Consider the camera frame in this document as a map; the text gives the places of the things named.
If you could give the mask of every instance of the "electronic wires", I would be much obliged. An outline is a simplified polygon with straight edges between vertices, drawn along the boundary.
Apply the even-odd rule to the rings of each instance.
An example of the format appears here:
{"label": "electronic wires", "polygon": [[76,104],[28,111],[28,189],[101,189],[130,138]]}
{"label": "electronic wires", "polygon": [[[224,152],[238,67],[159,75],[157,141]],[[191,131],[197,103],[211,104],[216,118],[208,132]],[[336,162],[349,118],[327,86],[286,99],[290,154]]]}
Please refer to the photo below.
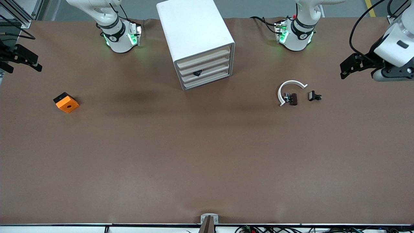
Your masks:
{"label": "electronic wires", "polygon": [[[290,227],[290,226],[275,226],[275,227],[269,227],[269,226],[265,226],[263,227],[265,230],[261,230],[261,227],[256,227],[256,226],[243,226],[243,227],[239,227],[236,229],[236,231],[234,233],[280,233],[280,232],[285,232],[285,233],[317,233],[316,232],[316,228],[310,228],[309,231],[307,232],[302,232],[296,228]],[[364,230],[367,229],[372,229],[372,230],[385,230],[386,233],[402,233],[402,232],[409,232],[409,233],[413,233],[410,229],[401,227],[399,229],[395,229],[395,228],[387,228],[387,227],[383,227],[383,226],[367,226],[366,228],[363,229],[356,229],[353,227],[346,227],[344,226],[343,228],[331,228],[328,231],[323,231],[323,232],[319,232],[319,233],[364,233]]]}
{"label": "electronic wires", "polygon": [[14,33],[8,33],[8,32],[3,33],[3,35],[6,35],[6,36],[16,36],[16,37],[26,38],[26,39],[30,39],[30,40],[35,40],[36,39],[32,34],[28,33],[23,28],[20,28],[19,26],[15,25],[13,22],[11,22],[10,20],[6,19],[4,16],[0,15],[0,17],[2,19],[4,19],[5,21],[7,21],[10,25],[14,26],[15,28],[19,29],[20,31],[26,33],[29,36],[24,36],[24,35],[19,35],[19,34],[14,34]]}
{"label": "electronic wires", "polygon": [[[358,51],[353,45],[352,45],[352,37],[354,36],[354,32],[355,32],[355,29],[356,29],[356,26],[359,24],[359,22],[363,19],[363,17],[366,15],[366,14],[368,14],[368,12],[370,11],[370,10],[372,10],[374,7],[376,7],[376,6],[378,6],[380,3],[382,3],[382,2],[384,2],[385,0],[379,0],[377,3],[375,3],[374,5],[372,5],[370,8],[368,8],[359,18],[358,18],[358,20],[356,21],[356,23],[354,24],[354,27],[352,28],[352,30],[351,30],[351,34],[350,34],[350,36],[349,36],[349,46],[351,47],[351,49],[356,53],[356,54],[358,54],[358,55],[360,55],[360,56],[362,56],[362,57],[364,57],[365,59],[367,59],[368,61],[370,61],[370,62],[372,62],[372,64],[376,64],[376,62],[374,62],[372,59],[370,59],[369,57],[367,57],[367,56],[365,56],[364,54],[362,54],[360,51]],[[391,17],[394,17],[394,18],[397,18],[398,16],[400,16],[401,14],[402,14],[402,12],[397,16],[397,15],[395,15],[395,13],[396,12],[398,12],[409,0],[406,0],[395,12],[394,12],[394,14],[393,13],[391,13],[391,10],[390,10],[390,5],[391,5],[391,3],[392,3],[392,1],[393,0],[390,0],[389,2],[388,2],[388,5],[387,5],[387,11],[388,11],[388,14],[391,16]]]}
{"label": "electronic wires", "polygon": [[267,26],[267,28],[271,31],[271,32],[273,32],[273,33],[275,33],[275,34],[278,34],[278,35],[282,35],[282,33],[281,32],[276,32],[276,31],[273,31],[269,26],[275,26],[275,24],[278,24],[278,23],[280,23],[282,20],[280,20],[280,21],[277,21],[277,22],[275,22],[275,23],[269,23],[269,22],[267,22],[266,20],[265,20],[265,18],[264,17],[262,17],[262,18],[259,18],[259,17],[257,17],[257,16],[252,16],[252,17],[250,17],[251,19],[258,19],[258,20],[260,20],[262,23],[264,23],[266,26]]}
{"label": "electronic wires", "polygon": [[[113,9],[113,11],[115,11],[115,13],[118,15],[118,11],[117,10],[115,10],[115,8],[112,6],[112,4],[111,3],[109,3],[109,5],[111,6],[111,8]],[[121,7],[121,9],[122,9],[122,11],[124,12],[124,15],[125,15],[125,17],[121,17],[121,16],[119,16],[121,19],[125,19],[125,20],[127,20],[128,22],[132,22],[130,19],[128,19],[128,16],[127,16],[127,14],[125,13],[125,11],[124,11],[124,8],[121,6],[121,5],[119,5],[120,7]]]}

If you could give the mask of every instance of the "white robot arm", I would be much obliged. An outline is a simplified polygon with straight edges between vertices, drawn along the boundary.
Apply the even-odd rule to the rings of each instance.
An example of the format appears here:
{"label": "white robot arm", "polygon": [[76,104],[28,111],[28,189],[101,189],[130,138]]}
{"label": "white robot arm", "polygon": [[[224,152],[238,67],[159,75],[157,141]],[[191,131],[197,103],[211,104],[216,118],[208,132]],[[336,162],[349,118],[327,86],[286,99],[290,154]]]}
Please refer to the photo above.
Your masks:
{"label": "white robot arm", "polygon": [[341,78],[374,68],[375,81],[414,80],[414,5],[396,18],[367,54],[354,53],[341,63]]}
{"label": "white robot arm", "polygon": [[277,41],[292,51],[303,50],[311,41],[313,29],[321,17],[320,5],[334,5],[346,0],[295,0],[296,18],[286,19],[276,27]]}
{"label": "white robot arm", "polygon": [[103,31],[106,44],[117,53],[128,52],[139,45],[141,26],[127,19],[120,19],[113,7],[121,0],[66,0],[70,5],[90,15]]}

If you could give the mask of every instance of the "black bracket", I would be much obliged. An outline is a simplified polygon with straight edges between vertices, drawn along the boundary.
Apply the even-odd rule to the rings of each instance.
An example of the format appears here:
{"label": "black bracket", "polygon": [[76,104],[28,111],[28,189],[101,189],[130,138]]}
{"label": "black bracket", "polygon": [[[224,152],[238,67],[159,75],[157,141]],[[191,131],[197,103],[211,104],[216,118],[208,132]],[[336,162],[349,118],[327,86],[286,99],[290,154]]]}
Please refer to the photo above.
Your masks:
{"label": "black bracket", "polygon": [[309,92],[309,101],[322,100],[322,95],[317,95],[315,91]]}
{"label": "black bracket", "polygon": [[385,38],[379,38],[365,55],[353,53],[341,63],[341,79],[345,79],[348,75],[363,71],[370,68],[382,68],[383,59],[374,53],[374,49],[378,47]]}
{"label": "black bracket", "polygon": [[13,73],[14,68],[6,62],[14,62],[28,65],[38,72],[42,71],[42,66],[37,63],[37,56],[21,44],[16,44],[14,49],[0,42],[0,68],[8,73]]}
{"label": "black bracket", "polygon": [[384,62],[384,68],[381,70],[381,74],[386,78],[414,78],[414,57],[401,67]]}
{"label": "black bracket", "polygon": [[286,103],[289,103],[290,105],[298,105],[298,96],[296,95],[296,93],[292,93],[290,95],[289,92],[286,92],[283,99],[286,101]]}
{"label": "black bracket", "polygon": [[194,71],[193,74],[199,77],[201,75],[201,72],[203,72],[203,70]]}

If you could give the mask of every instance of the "white c-shaped part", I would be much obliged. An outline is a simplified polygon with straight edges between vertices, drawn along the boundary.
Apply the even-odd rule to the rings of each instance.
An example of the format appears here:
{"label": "white c-shaped part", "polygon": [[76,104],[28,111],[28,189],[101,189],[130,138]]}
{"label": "white c-shaped part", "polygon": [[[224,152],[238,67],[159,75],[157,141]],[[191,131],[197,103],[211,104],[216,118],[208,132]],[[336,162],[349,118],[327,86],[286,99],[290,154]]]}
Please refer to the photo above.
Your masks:
{"label": "white c-shaped part", "polygon": [[301,87],[302,89],[304,89],[305,87],[308,86],[308,84],[304,85],[303,83],[301,83],[299,81],[296,81],[296,80],[289,80],[289,81],[286,81],[286,82],[282,83],[282,85],[280,85],[280,87],[279,87],[279,90],[277,91],[277,97],[279,98],[280,106],[282,106],[286,103],[286,101],[283,99],[282,93],[281,93],[282,92],[282,87],[285,86],[286,84],[296,84],[299,87]]}

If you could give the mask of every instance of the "brown table surface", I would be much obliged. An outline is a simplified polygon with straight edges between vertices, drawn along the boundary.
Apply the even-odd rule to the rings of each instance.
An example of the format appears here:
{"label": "brown table surface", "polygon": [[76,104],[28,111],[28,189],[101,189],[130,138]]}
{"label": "brown table surface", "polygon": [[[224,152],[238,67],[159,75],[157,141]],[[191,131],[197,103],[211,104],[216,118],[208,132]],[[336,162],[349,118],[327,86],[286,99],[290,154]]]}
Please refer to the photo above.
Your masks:
{"label": "brown table surface", "polygon": [[[14,65],[0,86],[0,223],[412,223],[414,82],[340,79],[356,19],[321,19],[301,52],[225,21],[234,75],[189,91],[158,20],[125,54],[95,22],[33,22],[19,42],[43,71]],[[355,46],[386,27],[365,18]],[[309,86],[286,86],[299,104],[279,107],[291,79]],[[80,107],[60,111],[62,92]]]}

